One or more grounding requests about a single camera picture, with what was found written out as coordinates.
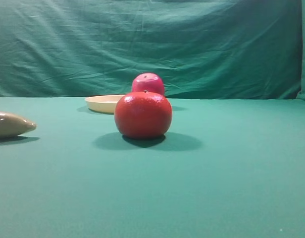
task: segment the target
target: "plate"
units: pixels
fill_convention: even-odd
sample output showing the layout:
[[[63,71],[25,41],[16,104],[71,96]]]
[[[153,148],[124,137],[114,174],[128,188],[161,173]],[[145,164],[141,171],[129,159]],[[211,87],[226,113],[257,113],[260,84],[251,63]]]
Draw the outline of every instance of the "plate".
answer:
[[[114,113],[116,104],[124,95],[102,95],[85,99],[89,109],[100,113]]]

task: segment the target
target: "red apple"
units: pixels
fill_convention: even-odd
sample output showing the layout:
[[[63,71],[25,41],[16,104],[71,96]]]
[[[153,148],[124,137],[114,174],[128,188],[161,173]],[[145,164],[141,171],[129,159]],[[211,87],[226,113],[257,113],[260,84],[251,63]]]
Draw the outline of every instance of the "red apple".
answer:
[[[164,96],[164,85],[162,79],[155,73],[142,73],[132,83],[132,92],[159,93]]]
[[[172,122],[172,106],[159,93],[132,92],[123,96],[114,112],[118,131],[133,139],[153,139],[165,134]]]

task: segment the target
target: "table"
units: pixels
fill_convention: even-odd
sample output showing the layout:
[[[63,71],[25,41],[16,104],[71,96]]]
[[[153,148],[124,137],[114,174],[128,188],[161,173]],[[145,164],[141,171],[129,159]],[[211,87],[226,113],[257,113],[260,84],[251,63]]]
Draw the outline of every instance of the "table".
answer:
[[[131,141],[84,98],[0,98],[0,238],[305,238],[305,101],[171,99]]]

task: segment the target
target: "banana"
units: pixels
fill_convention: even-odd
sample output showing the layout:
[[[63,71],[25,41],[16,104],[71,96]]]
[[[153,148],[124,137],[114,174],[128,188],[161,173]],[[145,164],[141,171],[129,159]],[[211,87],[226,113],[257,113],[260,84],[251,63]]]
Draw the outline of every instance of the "banana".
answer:
[[[0,112],[0,138],[15,137],[35,130],[36,123],[22,116]]]

